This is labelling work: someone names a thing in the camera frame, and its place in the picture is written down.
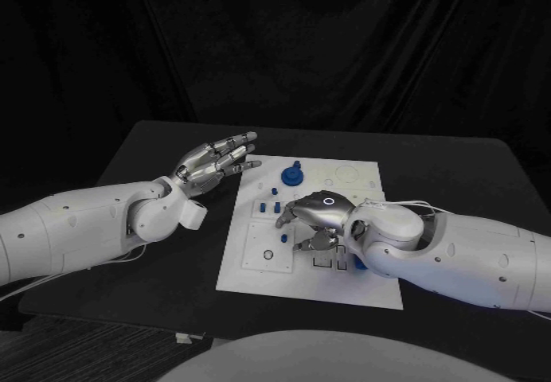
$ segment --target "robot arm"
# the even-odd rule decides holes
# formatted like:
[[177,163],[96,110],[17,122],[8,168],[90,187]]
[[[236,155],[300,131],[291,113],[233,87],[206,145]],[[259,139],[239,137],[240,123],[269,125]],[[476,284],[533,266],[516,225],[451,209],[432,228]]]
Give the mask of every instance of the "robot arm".
[[170,177],[59,193],[1,215],[0,285],[99,265],[163,240],[178,224],[199,229],[206,208],[190,197],[261,165],[233,164],[253,139],[249,132],[199,146]]
[[[294,202],[278,218],[278,227],[298,217],[321,232],[320,216],[328,213],[318,203],[323,193],[308,196],[315,204],[305,205],[308,197]],[[421,219],[401,205],[377,201],[352,209],[350,205],[343,203],[330,213],[341,222],[337,230],[344,246],[376,275],[405,279],[477,306],[551,312],[551,238],[473,216],[437,213]],[[337,239],[330,243],[326,239],[323,246],[320,238],[313,245],[315,236],[295,249],[336,245]],[[429,243],[418,249],[421,236]]]

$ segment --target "white board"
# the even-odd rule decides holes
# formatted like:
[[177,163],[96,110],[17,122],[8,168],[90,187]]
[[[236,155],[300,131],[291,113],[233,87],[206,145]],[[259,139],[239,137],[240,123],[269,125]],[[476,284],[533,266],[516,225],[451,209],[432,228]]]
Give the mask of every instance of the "white board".
[[[261,167],[245,171],[240,177],[216,290],[401,310],[396,279],[356,269],[343,247],[339,251],[292,252],[292,244],[314,234],[298,220],[279,230],[274,227],[279,215],[274,212],[275,203],[282,212],[287,202],[314,191],[333,191],[356,205],[365,197],[382,201],[376,163],[248,155],[246,161],[253,160],[261,161]],[[281,181],[281,172],[294,161],[301,162],[304,181],[290,187]]]

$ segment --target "blue component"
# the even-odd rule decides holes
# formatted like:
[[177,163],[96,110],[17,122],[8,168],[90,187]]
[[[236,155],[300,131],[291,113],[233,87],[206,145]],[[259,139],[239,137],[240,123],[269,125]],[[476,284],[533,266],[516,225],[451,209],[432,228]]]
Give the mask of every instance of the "blue component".
[[304,173],[301,172],[301,163],[295,161],[292,167],[287,167],[281,173],[281,181],[285,185],[295,186],[304,180]]
[[356,269],[367,269],[356,255],[353,255],[353,265],[356,266]]

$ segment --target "robotic hand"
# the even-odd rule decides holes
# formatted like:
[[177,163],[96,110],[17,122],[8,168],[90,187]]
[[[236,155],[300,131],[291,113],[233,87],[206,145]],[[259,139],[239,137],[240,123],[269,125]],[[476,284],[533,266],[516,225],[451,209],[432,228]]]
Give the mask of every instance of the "robotic hand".
[[163,240],[180,224],[199,229],[206,208],[190,198],[223,177],[258,167],[235,164],[255,133],[196,147],[168,177],[52,195],[0,216],[0,285],[89,268]]
[[377,276],[477,306],[551,312],[549,237],[473,216],[421,217],[398,203],[366,200],[354,206],[328,191],[287,204],[277,228],[294,218],[317,231],[295,251],[328,250],[341,236]]

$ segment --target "black table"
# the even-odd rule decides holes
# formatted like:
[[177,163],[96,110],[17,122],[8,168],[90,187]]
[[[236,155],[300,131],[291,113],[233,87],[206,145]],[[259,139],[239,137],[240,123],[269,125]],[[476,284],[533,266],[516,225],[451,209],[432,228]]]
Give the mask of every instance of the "black table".
[[[509,148],[489,138],[139,122],[98,185],[155,179],[202,142],[248,130],[259,136],[255,154],[377,162],[386,200],[425,200],[551,236],[536,190]],[[26,293],[20,310],[226,339],[287,329],[365,333],[509,376],[551,377],[542,351],[551,322],[526,312],[470,306],[402,280],[403,311],[216,291],[238,187],[239,175],[197,198],[209,209],[197,232],[180,227],[137,261],[54,279]]]

